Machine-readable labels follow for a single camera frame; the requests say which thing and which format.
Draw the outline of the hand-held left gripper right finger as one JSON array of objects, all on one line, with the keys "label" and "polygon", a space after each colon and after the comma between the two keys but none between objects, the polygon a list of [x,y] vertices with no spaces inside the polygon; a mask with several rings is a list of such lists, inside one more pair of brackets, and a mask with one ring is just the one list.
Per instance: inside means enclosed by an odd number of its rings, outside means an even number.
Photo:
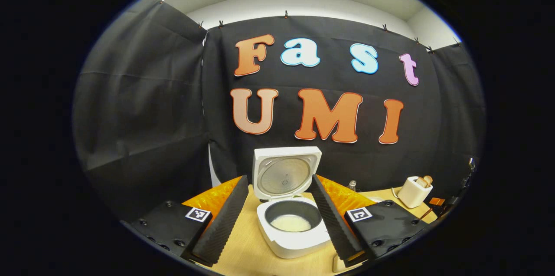
[{"label": "hand-held left gripper right finger", "polygon": [[311,193],[346,267],[377,264],[435,226],[392,200],[363,202],[361,194],[319,175],[313,176]]}]

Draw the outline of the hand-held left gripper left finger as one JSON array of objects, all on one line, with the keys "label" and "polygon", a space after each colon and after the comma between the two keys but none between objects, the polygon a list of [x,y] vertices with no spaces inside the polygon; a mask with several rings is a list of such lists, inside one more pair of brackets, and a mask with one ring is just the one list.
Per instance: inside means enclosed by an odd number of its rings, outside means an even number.
[{"label": "hand-held left gripper left finger", "polygon": [[248,196],[239,176],[178,203],[167,200],[122,224],[137,237],[181,261],[216,264]]}]

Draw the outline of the white rice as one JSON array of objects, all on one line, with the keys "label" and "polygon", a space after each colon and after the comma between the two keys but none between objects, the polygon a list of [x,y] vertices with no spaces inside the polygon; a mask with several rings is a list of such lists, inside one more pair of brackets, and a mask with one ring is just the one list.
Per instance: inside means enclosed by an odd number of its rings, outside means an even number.
[{"label": "white rice", "polygon": [[275,229],[284,232],[306,232],[313,228],[308,220],[294,214],[280,215],[271,221],[270,224]]}]

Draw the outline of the white rice cooker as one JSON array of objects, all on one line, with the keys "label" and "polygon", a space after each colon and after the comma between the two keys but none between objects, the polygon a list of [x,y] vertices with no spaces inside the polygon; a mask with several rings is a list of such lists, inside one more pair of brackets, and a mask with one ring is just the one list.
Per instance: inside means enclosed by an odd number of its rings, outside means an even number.
[{"label": "white rice cooker", "polygon": [[[330,243],[317,204],[304,196],[321,160],[316,146],[290,146],[254,150],[252,187],[261,201],[256,208],[258,227],[272,252],[290,260],[307,256]],[[285,214],[299,215],[311,223],[306,232],[284,232],[270,222]]]}]

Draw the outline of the white toaster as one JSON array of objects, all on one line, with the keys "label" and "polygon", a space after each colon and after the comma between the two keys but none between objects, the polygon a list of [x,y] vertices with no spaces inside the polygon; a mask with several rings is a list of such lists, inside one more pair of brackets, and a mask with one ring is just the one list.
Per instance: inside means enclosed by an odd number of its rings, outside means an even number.
[{"label": "white toaster", "polygon": [[433,189],[433,185],[428,188],[422,188],[415,183],[415,179],[421,176],[408,177],[397,193],[397,198],[408,208],[414,209],[420,206],[426,197],[429,196]]}]

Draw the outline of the black backdrop cloth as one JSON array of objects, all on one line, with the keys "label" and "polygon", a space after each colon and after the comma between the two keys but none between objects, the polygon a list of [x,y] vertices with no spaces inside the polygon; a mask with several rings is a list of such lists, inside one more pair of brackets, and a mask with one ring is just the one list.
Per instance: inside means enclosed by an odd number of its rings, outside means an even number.
[{"label": "black backdrop cloth", "polygon": [[317,146],[317,173],[361,191],[430,175],[452,197],[480,161],[486,103],[466,49],[428,52],[355,21],[272,16],[209,30],[141,0],[78,76],[73,130],[85,175],[124,221],[247,175],[254,150]]}]

